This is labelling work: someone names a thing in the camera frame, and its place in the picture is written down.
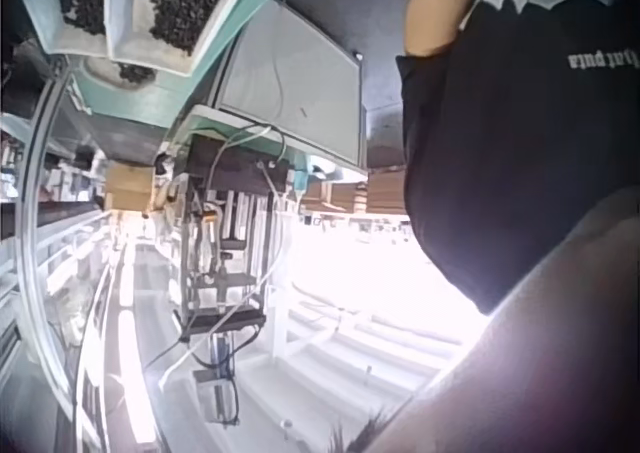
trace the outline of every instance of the person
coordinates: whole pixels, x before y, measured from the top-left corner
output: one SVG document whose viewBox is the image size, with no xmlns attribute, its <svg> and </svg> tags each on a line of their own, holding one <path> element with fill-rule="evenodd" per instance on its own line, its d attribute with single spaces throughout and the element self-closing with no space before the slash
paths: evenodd
<svg viewBox="0 0 640 453">
<path fill-rule="evenodd" d="M 346 451 L 640 451 L 639 4 L 409 0 L 407 212 L 492 316 Z"/>
</svg>

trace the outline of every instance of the floor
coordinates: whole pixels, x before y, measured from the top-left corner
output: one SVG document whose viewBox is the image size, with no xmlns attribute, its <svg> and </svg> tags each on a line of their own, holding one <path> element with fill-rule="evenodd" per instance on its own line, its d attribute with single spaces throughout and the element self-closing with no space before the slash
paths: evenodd
<svg viewBox="0 0 640 453">
<path fill-rule="evenodd" d="M 348 51 L 363 60 L 370 168 L 403 164 L 400 77 L 407 0 L 285 0 Z"/>
</svg>

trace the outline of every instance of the cardboard box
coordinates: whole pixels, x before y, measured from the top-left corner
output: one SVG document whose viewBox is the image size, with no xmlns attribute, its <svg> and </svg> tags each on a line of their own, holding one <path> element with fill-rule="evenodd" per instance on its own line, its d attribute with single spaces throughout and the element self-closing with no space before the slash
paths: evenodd
<svg viewBox="0 0 640 453">
<path fill-rule="evenodd" d="M 153 195 L 154 170 L 112 162 L 107 170 L 105 210 L 146 211 Z"/>
</svg>

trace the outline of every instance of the black t-shirt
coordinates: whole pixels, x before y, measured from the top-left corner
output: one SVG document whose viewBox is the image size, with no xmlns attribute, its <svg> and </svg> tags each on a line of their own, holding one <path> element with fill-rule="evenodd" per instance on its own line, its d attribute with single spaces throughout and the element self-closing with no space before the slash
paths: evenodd
<svg viewBox="0 0 640 453">
<path fill-rule="evenodd" d="M 446 52 L 398 67 L 414 232 L 482 312 L 640 184 L 640 48 L 617 0 L 482 0 Z"/>
</svg>

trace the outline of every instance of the white tray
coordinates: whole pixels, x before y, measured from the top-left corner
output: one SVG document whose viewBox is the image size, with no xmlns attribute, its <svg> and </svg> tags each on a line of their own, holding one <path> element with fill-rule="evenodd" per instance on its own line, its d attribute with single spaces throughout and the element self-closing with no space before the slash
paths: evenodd
<svg viewBox="0 0 640 453">
<path fill-rule="evenodd" d="M 107 56 L 104 35 L 90 35 L 64 22 L 60 0 L 22 0 L 47 53 Z"/>
<path fill-rule="evenodd" d="M 238 0 L 219 0 L 204 26 L 193 53 L 175 48 L 149 33 L 154 24 L 149 0 L 105 0 L 105 27 L 109 57 L 190 76 Z"/>
</svg>

